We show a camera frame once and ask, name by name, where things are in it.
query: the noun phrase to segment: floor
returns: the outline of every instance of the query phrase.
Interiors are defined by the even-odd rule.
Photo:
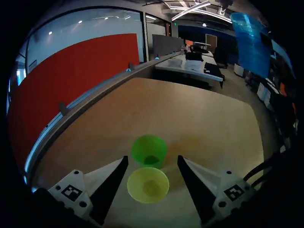
[[[221,88],[218,84],[213,84],[213,86],[210,87],[208,84],[202,81],[185,78],[182,74],[179,73],[174,73],[174,80],[172,80],[172,75],[169,75],[168,71],[156,71],[154,75],[155,79],[172,81],[189,86],[199,87],[202,89],[208,89],[210,91],[248,103],[252,107],[259,124],[263,143],[264,159],[271,157],[273,152],[279,151],[280,149],[278,132],[271,111],[269,111],[264,103],[260,101],[257,94],[250,90],[250,86],[246,86],[245,79],[237,76],[234,73],[233,66],[230,65],[227,69],[220,70],[221,73],[225,75],[226,79],[223,84],[223,88]]]

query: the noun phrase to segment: wall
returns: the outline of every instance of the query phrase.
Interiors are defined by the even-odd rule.
[[[153,39],[152,35],[166,35],[166,28],[160,25],[152,24],[152,23],[147,23],[147,36],[148,36],[148,48],[152,49],[153,48]]]
[[[19,168],[24,167],[41,131],[59,113],[60,102],[68,105],[100,82],[125,71],[130,62],[139,64],[136,34],[83,41],[36,66],[15,91],[7,115]]]
[[[212,29],[212,30],[219,31],[221,33],[225,33],[227,35],[235,37],[235,32],[233,30],[232,25],[229,25],[229,26],[227,26],[227,29],[224,29],[224,28],[220,28],[220,27],[210,26],[208,23],[207,23],[207,27],[204,27],[202,23],[197,23],[195,21],[189,21],[189,20],[175,20],[174,22],[177,23],[177,25],[193,26],[193,27],[203,28],[203,29]]]
[[[193,41],[191,41],[191,40],[185,40],[185,43],[189,46],[193,45]]]
[[[171,31],[172,31],[172,36],[173,37],[179,37],[179,35],[178,35],[178,25],[175,25],[175,21],[172,23]]]
[[[217,37],[217,47],[228,52],[228,63],[238,63],[238,43],[234,36],[205,27],[179,25],[179,35],[183,39],[205,43],[205,34]]]
[[[27,63],[29,66],[37,60],[39,64],[57,51],[84,40],[125,33],[137,35],[139,60],[143,62],[143,32],[139,13],[119,9],[74,12],[46,24],[31,36]]]

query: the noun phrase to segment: ceiling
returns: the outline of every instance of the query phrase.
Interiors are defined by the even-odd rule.
[[[130,2],[138,3],[138,4],[161,4],[163,5],[163,13],[164,14],[172,14],[172,17],[175,16],[176,14],[180,13],[181,10],[169,10],[169,8],[164,4],[164,3],[159,3],[161,0],[128,0]],[[172,2],[173,0],[163,0],[164,2],[167,2],[169,6],[182,6],[182,7],[191,7],[195,5],[196,2],[203,2],[204,0],[176,0]],[[249,2],[249,0],[209,0],[211,5],[207,6],[203,10],[210,11],[212,13],[217,13],[219,7],[226,8],[225,10],[225,16],[229,17],[231,13],[234,12],[242,12],[246,13],[258,20],[261,21],[264,25],[268,25],[267,20],[263,17],[261,12]],[[203,15],[203,14],[198,14],[198,13],[189,13],[181,18],[179,20],[191,20],[191,21],[214,21],[217,24],[222,24],[229,26],[229,23],[226,23],[223,20],[217,19],[212,16],[208,15]]]

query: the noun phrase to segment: desk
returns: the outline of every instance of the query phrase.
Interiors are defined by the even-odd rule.
[[[196,76],[199,76],[199,78],[201,78],[201,79],[209,78],[209,79],[219,81],[219,82],[223,81],[223,78],[221,78],[221,77],[204,73],[206,63],[217,65],[214,58],[212,58],[212,57],[202,55],[203,62],[201,64],[201,68],[200,68],[199,71],[189,70],[189,69],[185,68],[185,63],[186,63],[186,56],[185,55],[178,55],[178,56],[174,57],[174,59],[181,59],[183,61],[181,66],[172,66],[172,65],[169,64],[169,61],[166,60],[166,61],[163,61],[162,63],[157,64],[155,66],[155,68],[158,69],[158,70],[169,70],[169,71],[176,71],[176,72],[196,75]]]
[[[139,168],[131,146],[144,134],[157,135],[168,146],[162,171],[170,190],[155,204],[141,204],[127,192],[127,179]],[[128,155],[129,166],[105,228],[200,228],[177,156],[244,177],[263,161],[263,147],[248,104],[191,86],[134,78],[94,104],[57,138],[38,165],[34,186],[49,188],[73,169],[87,173],[123,155]]]
[[[208,51],[208,53],[202,53],[202,55],[204,56],[209,56],[209,57],[212,57],[213,58],[213,54],[211,51]]]

